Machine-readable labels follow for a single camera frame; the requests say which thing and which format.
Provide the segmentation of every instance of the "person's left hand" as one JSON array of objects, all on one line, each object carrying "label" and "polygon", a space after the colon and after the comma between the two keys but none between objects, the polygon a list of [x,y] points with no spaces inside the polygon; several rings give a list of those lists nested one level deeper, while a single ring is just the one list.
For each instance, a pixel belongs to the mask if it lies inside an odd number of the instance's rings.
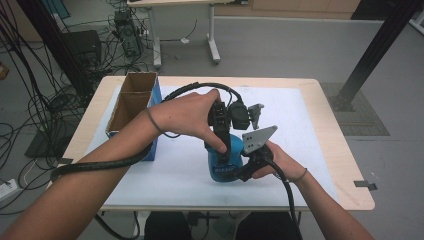
[{"label": "person's left hand", "polygon": [[163,131],[198,137],[218,152],[227,148],[208,125],[208,113],[215,101],[220,101],[219,91],[212,89],[201,95],[188,95],[155,105],[151,115]]}]

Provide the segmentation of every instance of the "bracelet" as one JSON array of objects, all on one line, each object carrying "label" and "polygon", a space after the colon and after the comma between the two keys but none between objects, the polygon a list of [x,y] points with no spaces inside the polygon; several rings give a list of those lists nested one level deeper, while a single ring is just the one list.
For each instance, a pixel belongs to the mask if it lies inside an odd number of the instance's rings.
[{"label": "bracelet", "polygon": [[292,183],[296,183],[297,181],[299,181],[299,180],[301,180],[305,175],[306,175],[306,173],[308,172],[308,169],[307,168],[305,168],[305,171],[302,173],[302,175],[300,176],[300,177],[298,177],[298,178],[296,178],[295,180],[293,180],[293,181],[290,181],[290,182],[292,182]]},{"label": "bracelet", "polygon": [[163,134],[163,135],[165,135],[165,136],[167,136],[169,138],[177,138],[177,137],[180,136],[179,134],[178,135],[175,135],[175,136],[170,136],[170,135],[166,134],[166,132],[162,131],[162,129],[158,126],[158,124],[155,122],[155,120],[153,120],[153,117],[150,114],[149,108],[146,108],[145,110],[146,110],[147,116],[149,116],[150,121],[153,123],[153,125],[159,131],[160,134]]}]

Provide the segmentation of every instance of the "tabletop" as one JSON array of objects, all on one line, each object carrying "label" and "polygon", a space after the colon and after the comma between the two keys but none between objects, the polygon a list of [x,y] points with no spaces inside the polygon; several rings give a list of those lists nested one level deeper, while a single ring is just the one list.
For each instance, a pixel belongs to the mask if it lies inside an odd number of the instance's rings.
[{"label": "tabletop", "polygon": [[129,7],[154,7],[184,4],[217,4],[230,3],[233,1],[234,0],[140,0],[134,2],[127,1],[127,4]]},{"label": "tabletop", "polygon": [[[71,158],[75,161],[85,155],[113,92],[116,87],[122,84],[124,78],[124,76],[108,76],[102,80],[64,154],[64,158]],[[353,181],[363,180],[362,174],[318,81],[288,78],[159,76],[161,86],[182,86],[196,81],[217,82],[231,87],[299,89],[334,183],[338,202],[347,210],[371,210],[374,208],[375,204],[368,189],[357,188],[354,185]]]}]

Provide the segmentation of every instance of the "brown cardboard box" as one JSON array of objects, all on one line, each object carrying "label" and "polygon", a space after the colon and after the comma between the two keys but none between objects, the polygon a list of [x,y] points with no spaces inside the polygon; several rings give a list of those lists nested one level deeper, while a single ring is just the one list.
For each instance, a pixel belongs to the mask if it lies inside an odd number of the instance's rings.
[{"label": "brown cardboard box", "polygon": [[[157,73],[128,73],[106,127],[107,136],[113,137],[146,107],[159,104],[161,101]],[[143,160],[154,160],[156,146],[157,139],[153,141],[150,153]]]}]

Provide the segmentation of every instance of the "gray floor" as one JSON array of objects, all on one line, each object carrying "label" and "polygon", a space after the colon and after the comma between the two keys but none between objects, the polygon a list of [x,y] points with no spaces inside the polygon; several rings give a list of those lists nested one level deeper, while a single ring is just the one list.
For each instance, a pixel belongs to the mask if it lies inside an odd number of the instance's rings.
[{"label": "gray floor", "polygon": [[[164,59],[159,73],[344,82],[380,26],[381,22],[217,18],[215,38],[220,64],[210,60],[204,40],[187,45],[166,42],[162,44]],[[200,21],[193,39],[203,36],[206,29],[207,23]],[[8,78],[0,81],[0,122],[17,127],[28,118],[28,97],[10,58],[0,56],[11,68]],[[407,26],[362,87],[390,136],[346,138],[364,178],[378,186],[372,192],[376,208],[353,213],[376,239],[421,239],[424,234],[424,192],[420,190],[424,170],[423,63],[424,37]],[[33,70],[41,75],[41,70]],[[43,90],[50,91],[45,78],[38,80]],[[21,132],[8,164],[0,170],[2,178],[17,178],[28,162],[23,152],[34,134],[35,128],[31,127]],[[27,178],[37,173],[31,171]],[[0,212],[22,209],[42,191],[25,192],[14,205]],[[0,216],[0,232],[15,218]],[[123,235],[131,235],[130,212],[108,212],[105,218]],[[196,239],[206,229],[203,221],[200,225],[194,229]],[[323,238],[311,214],[302,216],[301,230],[304,239]],[[113,238],[93,222],[80,239]],[[206,239],[220,238],[211,229]]]}]

